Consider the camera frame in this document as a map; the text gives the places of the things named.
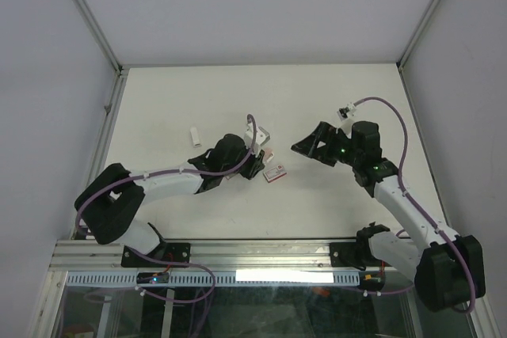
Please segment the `red white staple box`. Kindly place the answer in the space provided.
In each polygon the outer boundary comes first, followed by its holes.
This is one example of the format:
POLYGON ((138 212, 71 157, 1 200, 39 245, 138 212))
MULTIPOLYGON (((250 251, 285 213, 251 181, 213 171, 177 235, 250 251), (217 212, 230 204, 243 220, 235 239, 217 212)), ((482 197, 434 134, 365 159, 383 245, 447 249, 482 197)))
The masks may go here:
POLYGON ((273 166, 270 169, 267 169, 263 172, 263 177, 268 183, 272 183, 275 180, 284 177, 287 174, 287 171, 282 165, 273 166))

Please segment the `white stapler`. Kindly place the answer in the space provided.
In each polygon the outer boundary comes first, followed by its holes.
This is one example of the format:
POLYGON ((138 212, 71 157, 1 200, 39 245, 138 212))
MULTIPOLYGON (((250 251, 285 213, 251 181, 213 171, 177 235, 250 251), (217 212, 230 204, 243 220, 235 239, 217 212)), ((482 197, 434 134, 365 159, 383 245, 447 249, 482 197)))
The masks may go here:
POLYGON ((193 147, 196 147, 196 148, 200 147, 201 146, 201 141, 200 141, 199 131, 197 130, 197 128, 196 127, 190 127, 189 133, 190 133, 190 137, 191 137, 191 140, 192 140, 193 147))

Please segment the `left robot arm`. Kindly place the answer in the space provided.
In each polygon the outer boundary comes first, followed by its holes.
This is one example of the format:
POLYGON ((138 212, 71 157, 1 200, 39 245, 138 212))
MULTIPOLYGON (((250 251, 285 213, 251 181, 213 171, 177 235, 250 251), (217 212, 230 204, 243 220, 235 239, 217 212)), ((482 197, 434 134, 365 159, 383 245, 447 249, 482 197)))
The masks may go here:
POLYGON ((135 173, 111 164, 74 201, 76 221, 86 224, 98 244, 121 244, 146 264, 160 264, 169 252, 168 241, 153 224, 136 218, 139 209, 172 196, 209 192, 225 177, 253 179, 265 167, 262 147, 268 139, 259 131, 242 138, 226 134, 203 154, 154 172, 135 173))

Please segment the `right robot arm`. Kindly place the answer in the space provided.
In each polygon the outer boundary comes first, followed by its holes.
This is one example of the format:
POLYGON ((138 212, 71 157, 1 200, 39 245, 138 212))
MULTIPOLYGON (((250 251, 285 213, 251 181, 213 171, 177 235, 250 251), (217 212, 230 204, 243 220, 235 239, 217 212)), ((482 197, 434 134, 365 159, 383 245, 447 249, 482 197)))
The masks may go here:
POLYGON ((399 183, 398 167, 386 159, 377 123, 355 122, 345 132, 321 122, 292 151, 324 165, 351 167, 355 181, 385 207, 408 233, 396 236, 370 223, 358 230, 354 246, 338 252, 345 264, 361 271, 382 261, 403 274, 425 307, 438 312, 462 303, 474 305, 486 293, 482 246, 472 235, 461 236, 445 222, 422 213, 399 183))

